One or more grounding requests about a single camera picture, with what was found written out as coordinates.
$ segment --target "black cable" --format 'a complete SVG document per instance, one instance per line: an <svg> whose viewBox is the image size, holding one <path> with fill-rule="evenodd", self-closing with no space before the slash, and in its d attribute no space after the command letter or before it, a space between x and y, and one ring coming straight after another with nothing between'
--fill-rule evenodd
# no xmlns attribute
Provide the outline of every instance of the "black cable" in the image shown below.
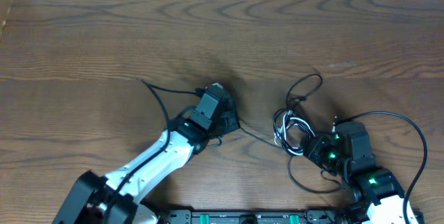
<svg viewBox="0 0 444 224"><path fill-rule="evenodd" d="M220 147L222 145L222 137L217 137L217 139L219 140L218 144L209 144L207 147Z"/></svg>
<svg viewBox="0 0 444 224"><path fill-rule="evenodd" d="M142 83L144 83L146 86L151 86L152 88L155 88L155 89L158 89L158 90L161 90L161 91L164 91L164 92L196 95L196 92L179 91L179 90L175 90L175 89L165 89L165 88L162 88L162 87L158 87L156 85L152 85L150 83L147 83L143 79L142 79Z"/></svg>
<svg viewBox="0 0 444 224"><path fill-rule="evenodd" d="M284 112L286 112L285 114L289 114L290 110L286 109L286 108L282 108L282 109L277 110L275 112L275 114L273 115L273 130L274 130L275 136L277 137L276 139L281 143L283 149L289 155L295 155L295 153L300 153L302 155L301 147L299 147L299 148L292 147L286 141L284 133L280 130L280 128L276 124L279 119L279 116ZM300 113L291 111L291 116L287 117L287 120L284 123L282 123L283 126L286 126L285 128L287 130L292 126L297 125L299 130L301 130L302 132L304 132L307 135L307 138L313 137L311 130L309 130L309 126L306 126L305 123L303 123L301 121L291 120L292 117L298 117L302 120L305 120L304 117L302 117L302 115L300 115Z"/></svg>
<svg viewBox="0 0 444 224"><path fill-rule="evenodd" d="M362 114L358 114L354 117L340 120L337 123L335 123L335 125L339 125L339 124L344 123L346 121L351 121L351 120L357 119L359 117L369 116L369 115L373 115L373 114L385 114L385 115L389 115L389 116L393 116L393 117L397 117L402 120L405 120L407 123L410 123L410 125L412 125L415 128L415 130L418 132L418 134L421 138L421 141L422 141L423 155L422 155L421 166L420 166L417 174L415 175L415 178L411 182L409 188L407 189L407 192L404 197L404 202L402 203L402 214L404 215L404 221L406 224L409 224L409 217L407 216L407 203L409 201L411 192L413 191L413 188L415 187L416 182L418 181L419 177L421 176L421 173L424 171L425 164L427 162L427 142L425 141L425 137L424 137L424 134L422 133L421 129L412 120L410 120L407 117L402 116L401 114L394 113L394 112L387 112L387 111L380 111L380 110L376 110L376 111L372 111L372 112L365 112Z"/></svg>
<svg viewBox="0 0 444 224"><path fill-rule="evenodd" d="M344 189L344 188L342 187L342 184L341 184L340 182L338 182L337 180L333 180L333 179L326 178L326 177L324 176L324 172L327 172L327 171L325 171L325 170L321 170L321 177L322 177L322 179L327 180L327 181L329 181L329 182L333 182L334 184L336 184L336 185L340 186L342 189Z"/></svg>
<svg viewBox="0 0 444 224"><path fill-rule="evenodd" d="M246 131L246 130L245 130L244 128L242 128L242 127L240 127L240 129L241 129L245 134L247 134L247 135L249 135L249 136L251 136L251 137L254 137L254 138L258 139L259 141L261 141L261 142L263 142L263 143L265 143L265 144L267 144L267 145L269 145L269 146L272 146L272 147L274 147L274 148L280 148L280 149L282 149L282 147L276 146L276 145L274 145L274 144L272 144L272 143L269 143L269 142L265 141L264 139L262 139L262 138L260 138L260 137L258 137L258 136L256 136L256 135L254 135L254 134L251 134L250 132Z"/></svg>
<svg viewBox="0 0 444 224"><path fill-rule="evenodd" d="M334 192L338 192L338 191L342 190L342 187L337 187L337 188L329 189L329 190L315 190L315 189L310 189L310 188L308 188L308 187L302 185L302 184L301 184L300 182L298 182L298 181L293 177L293 175L291 174L291 160L293 159L293 157L294 157L294 156L291 156L291 157L290 157L289 165L288 165L288 169L289 169L289 177L290 177L290 180L291 180L296 186L298 186L299 188L301 188L301 189L303 189L303 190L305 190L305 191L307 191L307 192L309 192L309 193L334 193Z"/></svg>
<svg viewBox="0 0 444 224"><path fill-rule="evenodd" d="M162 111L164 113L164 117L165 117L165 121L166 121L166 141L165 144L163 145L163 147L161 149L159 149L154 155L151 155L148 159L144 160L141 164L139 164L138 166L136 166L131 172L129 172L128 174L126 174L126 176L123 178L123 180L120 182L119 186L116 188L116 190L114 191L114 193L112 194L111 200L108 203L105 213L104 213L104 217L103 217L103 223L107 224L108 223L108 219L110 217L110 213L111 213L111 209L114 206L114 204L116 203L117 200L117 196L119 195L119 192L121 191L121 189L123 188L123 186L125 186L125 183L127 183L129 181L129 179L131 179L131 177L138 171L140 170L140 168L142 168L143 166L145 166L147 163L149 163L154 157L157 157L160 153L164 152L167 149L167 146L169 145L169 140L171 137L171 131L169 130L169 117L168 117L168 112L167 109L165 108L165 105L163 104L162 100L160 99L160 97L157 95L157 93L154 91L153 88L156 88L150 84L148 84L147 82L143 81L142 82L150 89L151 93L154 95L154 97L157 99L160 107L162 108Z"/></svg>
<svg viewBox="0 0 444 224"><path fill-rule="evenodd" d="M297 96L297 97L295 97L295 98L290 98L290 93L291 93L291 91L293 90L293 88L294 88L296 85L299 85L301 82L303 82L303 81L306 80L307 78L310 78L310 77L312 77L312 76L317 76L317 77L319 77L319 84L318 84L317 86L315 86L315 88L313 88L311 91L309 91L309 92L308 92L307 94L305 94L304 96ZM317 91L317 90L321 87L322 83L323 83L323 79L322 79L322 76L319 75L319 74L309 74L309 75L306 75L305 77L301 78L300 80L296 81L296 83L294 83L294 84L290 87L289 91L287 92L287 97L286 97L286 101L285 101L285 105L286 105L287 109L291 109L291 107L290 107L290 101L298 100L298 102L296 102L296 104L298 104L298 103L301 102L301 101L305 101L305 100L307 100L307 97L310 96L311 94L313 94L315 91Z"/></svg>

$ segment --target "tangled wires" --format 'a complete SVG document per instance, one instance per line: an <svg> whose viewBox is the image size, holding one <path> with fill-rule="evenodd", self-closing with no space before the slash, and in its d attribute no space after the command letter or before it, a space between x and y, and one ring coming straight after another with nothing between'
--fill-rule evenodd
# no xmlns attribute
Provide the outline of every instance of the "tangled wires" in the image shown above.
<svg viewBox="0 0 444 224"><path fill-rule="evenodd" d="M291 91L293 90L293 88L312 76L319 77L319 84L304 96L296 96L291 98ZM319 74L309 74L298 80L290 87L290 90L287 92L287 97L285 101L286 107L277 110L273 115L273 130L275 136L274 142L277 146L282 147L290 156L299 156L303 155L304 153L304 150L300 146L292 146L287 140L287 132L292 127L297 127L300 131L307 135L307 138L316 136L315 132L311 129L311 126L308 124L304 116L296 110L296 106L298 106L300 102L306 101L309 95L318 90L319 87L321 87L322 82L323 79ZM283 115L282 122L281 125L279 125L278 120L281 115Z"/></svg>

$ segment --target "wood grain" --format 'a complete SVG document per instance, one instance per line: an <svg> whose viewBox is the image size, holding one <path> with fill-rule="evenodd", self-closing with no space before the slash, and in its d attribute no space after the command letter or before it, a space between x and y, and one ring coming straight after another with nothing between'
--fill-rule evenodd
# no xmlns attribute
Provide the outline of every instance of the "wood grain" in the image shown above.
<svg viewBox="0 0 444 224"><path fill-rule="evenodd" d="M272 138L289 86L317 71L303 107L319 129L335 115L391 110L424 131L429 161L411 202L444 211L444 0L14 0L0 42L0 222L47 223L75 179L149 147L164 120L139 82L193 89L220 82L244 128ZM308 89L303 85L300 91ZM171 114L196 103L161 93ZM362 119L378 162L406 189L422 146L406 123ZM195 209L340 207L287 176L288 157L241 132L168 176L148 199ZM332 187L306 159L294 173Z"/></svg>

